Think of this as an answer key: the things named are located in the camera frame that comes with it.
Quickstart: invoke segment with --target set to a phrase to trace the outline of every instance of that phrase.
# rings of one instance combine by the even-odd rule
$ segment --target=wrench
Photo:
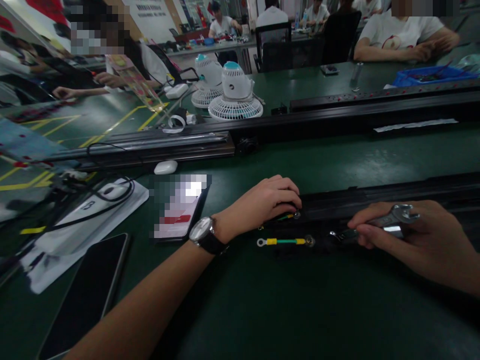
[[[409,204],[396,204],[394,205],[390,212],[381,217],[377,217],[373,220],[367,222],[369,225],[376,226],[378,228],[383,228],[385,231],[391,233],[399,239],[403,239],[402,231],[400,230],[400,224],[413,224],[420,218],[420,214],[410,214],[410,210],[414,207]],[[359,236],[359,232],[356,229],[348,229],[340,234],[330,231],[330,235],[337,238],[341,243],[345,243],[346,240],[353,242],[356,241]]]

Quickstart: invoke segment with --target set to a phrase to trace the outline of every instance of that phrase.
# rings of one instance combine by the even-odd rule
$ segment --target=desk fan
[[[213,99],[222,96],[222,65],[203,54],[195,59],[195,70],[200,78],[198,90],[191,96],[191,103],[201,109],[207,109]]]
[[[258,118],[264,107],[254,94],[255,81],[249,79],[242,68],[233,61],[223,66],[221,73],[223,95],[213,99],[208,113],[217,121]]]

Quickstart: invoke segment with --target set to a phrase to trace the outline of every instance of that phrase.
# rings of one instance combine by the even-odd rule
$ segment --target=power strip
[[[103,186],[98,192],[107,199],[116,199],[128,191],[128,185],[119,185],[109,183]],[[65,216],[56,225],[62,225],[78,219],[85,218],[89,215],[96,214],[112,205],[123,201],[105,201],[97,195],[90,196],[82,204],[77,206],[72,212]],[[64,256],[74,253],[90,235],[96,231],[114,212],[122,206],[117,206],[90,220],[79,222],[72,226],[47,232],[35,242],[35,246],[41,251],[52,256]]]

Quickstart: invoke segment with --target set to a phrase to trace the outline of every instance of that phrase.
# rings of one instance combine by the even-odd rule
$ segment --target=hand
[[[79,98],[81,96],[81,90],[70,89],[68,87],[59,86],[51,92],[57,99],[68,100],[72,98]]]
[[[116,89],[122,86],[126,86],[125,81],[117,75],[112,75],[108,72],[101,72],[93,78],[96,82],[106,85],[109,88]]]
[[[275,175],[260,181],[231,206],[212,216],[216,237],[228,243],[280,214],[295,213],[302,208],[299,194],[299,188],[288,177]]]
[[[394,204],[374,203],[355,214],[348,227],[359,232],[358,243],[385,250],[429,280],[480,297],[480,255],[455,216],[434,201],[407,201],[420,218],[402,226],[409,232],[404,240],[365,224],[386,215]]]
[[[413,48],[401,51],[401,61],[416,60],[426,63],[432,57],[432,51],[435,49],[433,41],[422,42]]]

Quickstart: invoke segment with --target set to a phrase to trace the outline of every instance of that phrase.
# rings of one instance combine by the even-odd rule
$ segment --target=blue plastic bin
[[[412,77],[412,75],[419,75],[419,74],[433,75],[435,73],[441,74],[444,78],[441,80],[421,82]],[[432,66],[432,67],[421,67],[421,68],[416,68],[412,70],[399,71],[396,73],[396,79],[393,82],[393,85],[399,88],[403,88],[403,87],[409,87],[409,86],[440,84],[440,83],[448,83],[448,82],[460,81],[460,80],[470,80],[470,79],[476,79],[476,78],[477,78],[477,75],[457,69],[456,67]]]

